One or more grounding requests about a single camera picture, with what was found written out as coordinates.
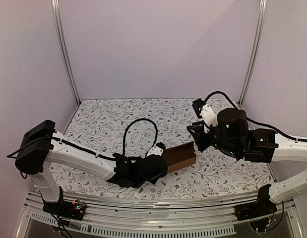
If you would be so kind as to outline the brown cardboard box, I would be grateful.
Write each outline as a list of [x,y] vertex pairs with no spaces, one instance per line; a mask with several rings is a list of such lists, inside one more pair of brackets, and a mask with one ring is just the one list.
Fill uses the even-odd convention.
[[167,173],[191,166],[196,162],[194,143],[189,142],[168,148],[163,152],[162,157],[168,166]]

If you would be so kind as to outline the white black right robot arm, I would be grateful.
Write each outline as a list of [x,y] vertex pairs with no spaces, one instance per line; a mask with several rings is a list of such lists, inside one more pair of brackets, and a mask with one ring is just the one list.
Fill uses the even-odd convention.
[[215,114],[204,106],[198,118],[201,120],[187,126],[187,130],[200,152],[213,147],[236,160],[307,162],[307,138],[286,137],[267,126],[249,130],[243,110],[226,108]]

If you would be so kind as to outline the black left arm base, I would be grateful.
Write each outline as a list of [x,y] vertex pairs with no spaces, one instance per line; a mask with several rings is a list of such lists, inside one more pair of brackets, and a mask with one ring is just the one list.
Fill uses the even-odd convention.
[[86,204],[78,200],[68,202],[59,200],[58,202],[47,202],[43,200],[43,211],[56,217],[64,217],[82,221],[86,211]]

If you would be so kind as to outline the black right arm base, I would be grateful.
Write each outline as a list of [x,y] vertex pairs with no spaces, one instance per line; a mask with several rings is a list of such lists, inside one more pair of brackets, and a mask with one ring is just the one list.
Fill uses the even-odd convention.
[[234,207],[238,221],[253,219],[277,212],[276,204],[268,201],[255,201]]

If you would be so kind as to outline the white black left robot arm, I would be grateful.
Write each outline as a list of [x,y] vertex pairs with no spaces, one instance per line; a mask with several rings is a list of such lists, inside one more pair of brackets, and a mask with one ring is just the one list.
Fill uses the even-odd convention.
[[45,120],[27,131],[20,148],[7,158],[14,159],[16,168],[31,178],[49,207],[57,215],[64,215],[68,204],[61,199],[61,188],[50,171],[51,163],[87,172],[119,187],[138,188],[145,182],[154,184],[167,174],[164,150],[165,144],[155,141],[145,158],[106,154],[71,141],[55,130],[54,121]]

